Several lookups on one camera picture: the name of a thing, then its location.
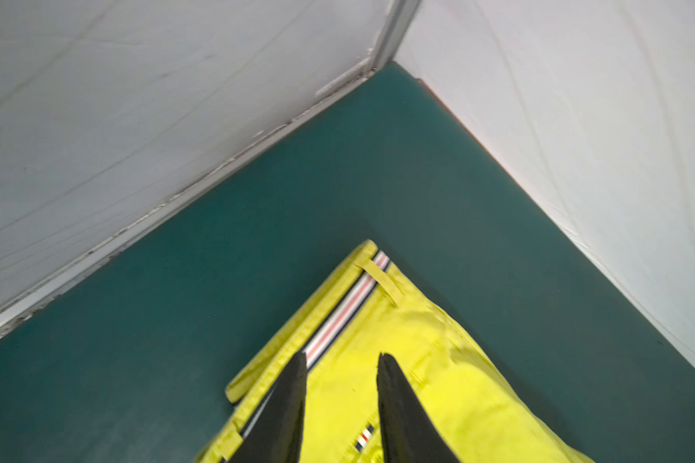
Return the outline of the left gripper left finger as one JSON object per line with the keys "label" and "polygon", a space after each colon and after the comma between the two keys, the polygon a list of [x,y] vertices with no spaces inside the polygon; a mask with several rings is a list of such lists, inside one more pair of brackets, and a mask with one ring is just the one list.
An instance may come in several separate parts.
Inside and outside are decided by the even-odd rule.
{"label": "left gripper left finger", "polygon": [[295,354],[279,375],[268,403],[230,462],[299,462],[307,372],[306,356]]}

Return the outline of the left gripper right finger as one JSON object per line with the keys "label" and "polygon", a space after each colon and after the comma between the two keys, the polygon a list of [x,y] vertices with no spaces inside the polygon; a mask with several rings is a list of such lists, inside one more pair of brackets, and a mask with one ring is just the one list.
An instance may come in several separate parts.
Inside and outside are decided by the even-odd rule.
{"label": "left gripper right finger", "polygon": [[459,463],[390,354],[380,354],[376,385],[385,462]]}

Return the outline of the yellow long pants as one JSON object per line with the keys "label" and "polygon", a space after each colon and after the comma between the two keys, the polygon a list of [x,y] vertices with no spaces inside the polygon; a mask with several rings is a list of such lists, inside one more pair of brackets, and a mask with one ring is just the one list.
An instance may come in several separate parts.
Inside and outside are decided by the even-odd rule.
{"label": "yellow long pants", "polygon": [[484,350],[372,241],[341,262],[230,381],[234,412],[200,454],[227,462],[264,422],[278,376],[306,358],[301,460],[380,462],[378,360],[393,356],[463,462],[582,462],[525,405]]}

